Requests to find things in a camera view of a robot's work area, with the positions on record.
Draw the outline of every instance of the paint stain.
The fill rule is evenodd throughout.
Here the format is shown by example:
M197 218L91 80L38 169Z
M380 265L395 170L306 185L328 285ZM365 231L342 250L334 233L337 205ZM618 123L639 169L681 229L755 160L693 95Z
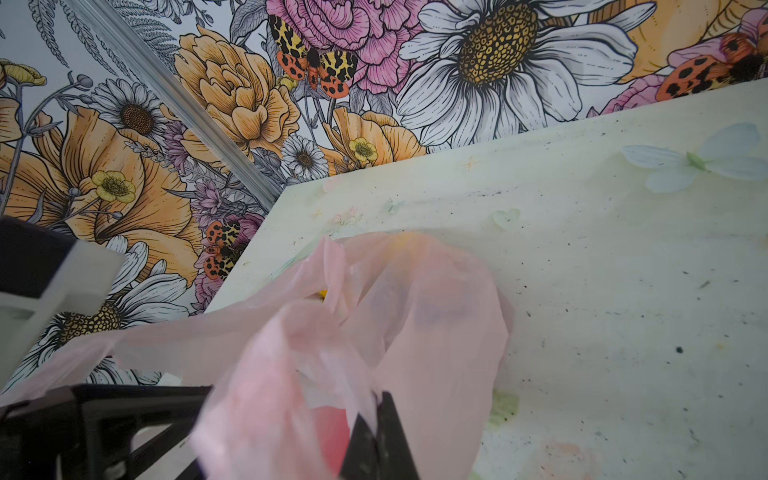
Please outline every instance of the paint stain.
M525 480L595 480L600 475L597 456L587 448L555 439L545 441L528 458Z
M517 415L519 407L520 397L513 393L494 390L493 405L491 407L491 415L488 417L488 425L497 429Z
M511 230L512 224L520 218L520 210L512 208L510 210L496 210L491 214L491 219L503 230Z
M392 199L388 199L386 202L384 202L384 205L382 205L382 213L388 214L388 215L394 215L400 210L400 207L405 203L405 201L399 201L398 203L394 203Z

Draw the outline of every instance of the white daisy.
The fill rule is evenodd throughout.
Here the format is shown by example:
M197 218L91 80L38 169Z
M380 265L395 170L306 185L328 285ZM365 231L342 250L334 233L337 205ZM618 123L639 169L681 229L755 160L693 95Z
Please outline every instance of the white daisy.
M105 330L128 329L137 325L165 322L189 316L189 311L173 302L187 289L187 281L178 273L165 273L166 262L160 260L146 280L137 282L139 273L147 265L149 248L136 242L128 249L128 240L122 235L112 237L107 248L125 255L120 273L112 283L109 297L94 316L63 312L54 316L40 340L32 347L22 364L13 372L4 391L31 375L51 354L66 342L80 335ZM155 385L159 372L120 370L111 358L106 358L94 369L86 382L122 385Z
M424 32L400 57L425 62L398 95L402 126L424 127L422 145L451 147L570 121L578 85L608 85L632 69L637 46L625 31L655 4L611 20L550 28L549 17L590 12L613 0L447 0L419 13Z
M326 155L309 138L291 135L283 144L282 153L286 177L309 181L328 176Z
M168 119L160 110L160 99L144 85L110 78L94 88L91 98L101 118L116 128L130 128L157 143L163 142Z

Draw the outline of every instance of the yellow object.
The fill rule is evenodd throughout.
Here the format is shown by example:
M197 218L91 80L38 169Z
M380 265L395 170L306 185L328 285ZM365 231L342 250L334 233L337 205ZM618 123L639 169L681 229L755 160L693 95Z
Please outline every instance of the yellow object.
M40 75L40 72L34 68L27 65L13 63L12 61L5 58L0 58L0 67L2 67L5 73L2 75L4 81L3 83L5 83L6 75L10 78L13 78L20 84L29 83L39 86L45 85L48 82L48 79Z

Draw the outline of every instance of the pink peony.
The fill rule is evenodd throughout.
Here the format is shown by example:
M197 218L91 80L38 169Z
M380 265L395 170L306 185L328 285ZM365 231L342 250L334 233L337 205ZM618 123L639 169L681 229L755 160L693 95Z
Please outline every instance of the pink peony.
M418 15L427 1L267 0L266 10L287 22L308 46L356 53L354 83L381 94L399 92L418 67L398 53L422 30Z
M755 8L754 10L748 11L741 18L739 33L745 34L756 44L759 40L758 28L760 27L760 24L766 21L766 17L768 17L768 9ZM701 55L711 55L718 61L725 62L726 56L720 49L720 37L711 38L702 41L700 44L673 51L667 56L667 62L672 68L677 68L691 58L700 57ZM656 74L638 78L630 83L629 88L627 88L621 95L609 101L602 112L598 113L594 107L590 108L589 113L587 113L587 118L612 114L615 111L624 110L625 108L635 108L640 107L641 105L656 103L656 92L666 78L667 77L663 75Z
M240 255L245 251L245 247L248 246L248 243L250 243L253 236L256 235L256 232L259 230L259 227L261 227L261 223L264 222L264 217L258 214L245 214L242 217L230 215L225 218L224 221L225 223L238 222L240 224L240 233L237 235L234 243L230 246L230 250L235 256L233 260L236 263L240 259ZM203 236L203 246L211 247L213 244ZM197 262L195 262L194 266L196 268L203 268L206 259L215 257L214 254L208 253L205 250L206 249L203 248L203 253L200 254ZM208 278L208 275L206 275L205 272L200 272L197 275L194 279L194 292L197 302L192 303L192 308L196 310L195 313L202 313L208 308L210 301L214 299L214 295L216 295L216 292L219 291L219 288L221 288L222 285L224 285L224 280L221 278L212 280L211 278Z

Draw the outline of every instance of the flower center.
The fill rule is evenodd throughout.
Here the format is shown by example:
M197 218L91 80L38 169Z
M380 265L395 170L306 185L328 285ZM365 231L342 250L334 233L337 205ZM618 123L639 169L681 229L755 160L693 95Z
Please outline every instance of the flower center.
M124 195L132 193L128 189L126 183L125 180L120 180L119 178L106 177L104 181L101 182L101 187L116 197L123 197Z
M359 142L357 145L355 145L355 153L362 155L363 157L370 157L376 152L376 150L373 148L373 145L368 143Z
M298 155L296 155L296 159L304 168L310 168L315 164L315 162L312 161L312 157L310 156L310 154L306 153L305 151L300 152Z
M61 334L58 337L58 347L76 336L120 328L118 309L110 302L104 302L98 313L93 316L73 312L64 312L62 316L64 316L64 327L61 328Z
M525 3L507 5L474 27L458 53L458 73L484 85L514 71L538 32L536 12Z
M142 135L148 135L154 127L152 114L139 105L125 105L120 111L120 119L125 127L136 130Z

